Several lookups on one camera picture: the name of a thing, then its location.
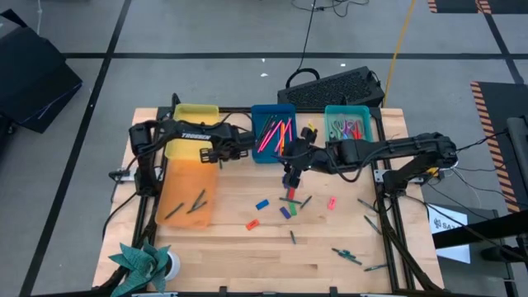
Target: white pot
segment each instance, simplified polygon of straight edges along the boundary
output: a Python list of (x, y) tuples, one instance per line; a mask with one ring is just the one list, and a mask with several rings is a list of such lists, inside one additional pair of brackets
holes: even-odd
[(171, 259), (172, 265), (171, 265), (171, 270), (168, 271), (168, 273), (165, 275), (165, 281), (170, 281), (176, 277), (178, 272), (180, 272), (181, 263), (180, 263), (180, 257), (177, 254), (171, 251), (168, 251), (167, 254), (168, 254), (168, 257)]

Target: gray floor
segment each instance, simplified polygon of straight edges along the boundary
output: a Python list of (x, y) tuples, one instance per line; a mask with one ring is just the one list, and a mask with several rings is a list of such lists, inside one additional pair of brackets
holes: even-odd
[[(124, 0), (42, 0), (40, 33), (65, 53), (104, 53)], [(309, 7), (311, 1), (297, 1)], [(371, 0), (351, 6), (347, 18), (331, 12), (314, 16), (308, 52), (391, 53), (410, 0)], [(36, 28), (36, 0), (4, 0)], [(211, 53), (300, 52), (309, 13), (286, 0), (133, 0), (116, 52)], [(494, 16), (512, 53), (528, 53), (526, 15)], [(433, 14), (418, 1), (403, 43), (405, 53), (500, 53), (480, 14)], [(163, 106), (177, 92), (184, 102), (250, 106), (276, 102), (276, 91), (298, 59), (113, 59), (79, 155), (57, 225), (33, 294), (86, 290), (101, 247), (101, 227), (109, 213), (112, 182), (120, 166), (127, 129), (136, 107)], [(17, 295), (87, 107), (102, 60), (69, 59), (84, 85), (45, 134), (19, 129), (0, 163), (0, 292)], [(388, 59), (306, 59), (322, 76), (368, 66), (382, 81)], [(518, 60), (528, 79), (528, 61)], [(295, 83), (310, 80), (299, 77)], [(439, 131), (457, 144), (483, 137), (469, 82), (513, 83), (502, 60), (399, 60), (389, 106), (403, 108), (410, 134)], [(485, 146), (462, 153), (462, 167), (493, 167)], [(493, 172), (464, 172), (475, 186), (498, 189)], [(467, 206), (507, 213), (501, 198), (479, 198), (455, 176), (437, 186)], [(427, 186), (430, 202), (451, 204)], [(455, 292), (505, 295), (502, 282), (486, 276), (443, 271)], [(528, 283), (516, 267), (518, 285)], [(521, 288), (528, 294), (528, 288)]]

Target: purple eraser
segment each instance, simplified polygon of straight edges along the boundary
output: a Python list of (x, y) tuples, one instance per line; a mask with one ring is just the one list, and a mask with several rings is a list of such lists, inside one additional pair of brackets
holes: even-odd
[(290, 213), (288, 212), (288, 210), (286, 210), (284, 206), (280, 208), (280, 212), (284, 215), (285, 218), (287, 219), (291, 218)]

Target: wooden tabletop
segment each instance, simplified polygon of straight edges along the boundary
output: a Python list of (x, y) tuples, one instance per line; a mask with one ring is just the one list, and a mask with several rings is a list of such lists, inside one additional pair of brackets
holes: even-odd
[[(137, 109), (133, 123), (153, 119), (156, 111)], [(408, 136), (402, 110), (381, 111), (386, 139)], [(298, 131), (311, 121), (318, 129), (315, 144), (324, 146), (323, 114), (298, 114), (296, 120)], [(228, 122), (251, 128), (243, 115), (232, 115)], [(372, 120), (371, 124), (375, 132), (375, 122)], [(132, 157), (128, 143), (123, 165), (126, 166)], [(394, 159), (393, 168), (409, 160)], [(291, 219), (285, 219), (279, 211), (285, 205), (278, 200), (285, 194), (281, 185), (283, 174), (281, 165), (255, 164), (251, 156), (224, 163), (223, 170), (219, 171), (211, 226), (204, 230), (158, 226), (155, 245), (170, 244), (171, 250), (181, 259), (180, 273), (167, 283), (167, 290), (216, 292), (226, 285), (231, 292), (327, 293), (330, 286), (336, 286), (340, 293), (389, 293), (386, 268), (363, 271), (368, 266), (386, 263), (383, 239), (363, 215), (379, 226), (378, 217), (357, 202), (357, 198), (371, 204), (375, 200), (371, 169), (366, 167), (355, 183), (347, 183), (336, 175), (303, 172), (295, 197), (298, 200), (313, 198)], [(111, 209), (134, 191), (133, 182), (118, 186)], [(422, 199), (419, 186), (410, 185), (408, 194)], [(327, 208), (330, 196), (337, 198), (335, 210)], [(264, 199), (268, 199), (270, 205), (257, 211), (255, 204)], [(400, 198), (399, 204), (409, 252), (433, 282), (443, 286), (424, 206), (405, 198)], [(119, 243), (130, 245), (138, 206), (139, 198), (108, 224), (94, 285), (106, 281), (117, 268), (108, 256), (120, 253)], [(245, 226), (253, 219), (259, 219), (261, 225), (247, 231)], [(291, 242), (290, 231), (294, 232), (297, 244)], [(363, 266), (339, 257), (331, 248), (351, 251)], [(401, 258), (395, 249), (394, 256), (399, 285), (404, 288)]]

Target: green plant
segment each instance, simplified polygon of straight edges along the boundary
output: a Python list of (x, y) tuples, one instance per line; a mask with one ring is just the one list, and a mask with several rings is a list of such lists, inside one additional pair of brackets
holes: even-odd
[(109, 256), (117, 264), (130, 270), (125, 281), (118, 285), (111, 297), (118, 297), (144, 287), (152, 282), (160, 293), (165, 291), (165, 267), (168, 263), (168, 249), (171, 246), (157, 250), (145, 239), (143, 250), (120, 244), (123, 253)]

